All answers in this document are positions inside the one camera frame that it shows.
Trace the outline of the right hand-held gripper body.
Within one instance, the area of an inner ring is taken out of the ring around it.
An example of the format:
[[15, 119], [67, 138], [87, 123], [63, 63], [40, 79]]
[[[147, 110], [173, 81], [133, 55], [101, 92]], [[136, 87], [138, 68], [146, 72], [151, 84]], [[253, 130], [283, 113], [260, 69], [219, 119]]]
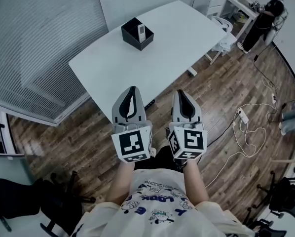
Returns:
[[171, 122], [169, 131], [167, 140], [175, 159], [200, 159], [206, 153], [208, 132], [202, 122]]

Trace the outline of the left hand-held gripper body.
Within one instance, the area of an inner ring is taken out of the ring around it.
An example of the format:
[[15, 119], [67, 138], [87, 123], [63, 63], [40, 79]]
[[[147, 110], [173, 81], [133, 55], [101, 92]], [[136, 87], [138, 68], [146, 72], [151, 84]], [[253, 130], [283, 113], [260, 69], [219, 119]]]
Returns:
[[111, 136], [118, 158], [122, 162], [137, 162], [150, 158], [152, 145], [152, 123], [119, 122], [113, 124]]

